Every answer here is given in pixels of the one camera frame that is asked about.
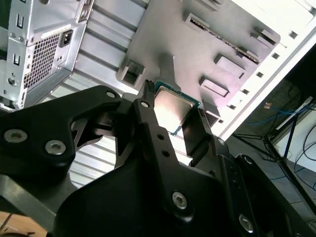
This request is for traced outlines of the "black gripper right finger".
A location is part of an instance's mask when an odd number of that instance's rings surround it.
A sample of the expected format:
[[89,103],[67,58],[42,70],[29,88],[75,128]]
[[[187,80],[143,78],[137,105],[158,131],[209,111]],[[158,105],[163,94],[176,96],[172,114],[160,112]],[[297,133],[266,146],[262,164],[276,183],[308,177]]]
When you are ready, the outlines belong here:
[[182,130],[196,185],[196,236],[315,236],[251,157],[230,155],[202,109],[190,113]]

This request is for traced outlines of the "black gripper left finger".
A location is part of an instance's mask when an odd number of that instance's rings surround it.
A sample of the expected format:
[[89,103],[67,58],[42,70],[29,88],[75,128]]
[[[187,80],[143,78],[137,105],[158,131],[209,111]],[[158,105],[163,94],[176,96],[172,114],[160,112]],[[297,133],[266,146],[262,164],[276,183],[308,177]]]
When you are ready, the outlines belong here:
[[134,158],[151,168],[165,210],[181,222],[193,218],[180,164],[154,112],[155,86],[146,80],[132,101],[95,86],[0,118],[0,171],[30,182],[62,182],[76,152],[102,136],[116,139],[115,169]]

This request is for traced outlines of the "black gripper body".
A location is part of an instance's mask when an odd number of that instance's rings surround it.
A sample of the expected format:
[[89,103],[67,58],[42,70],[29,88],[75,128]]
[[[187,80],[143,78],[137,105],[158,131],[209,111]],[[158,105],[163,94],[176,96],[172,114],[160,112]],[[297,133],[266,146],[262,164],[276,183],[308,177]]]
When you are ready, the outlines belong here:
[[103,175],[71,194],[59,208],[55,237],[244,237],[246,230],[232,217],[216,178],[180,166],[184,196],[193,218],[184,223],[162,205],[158,184],[143,158]]

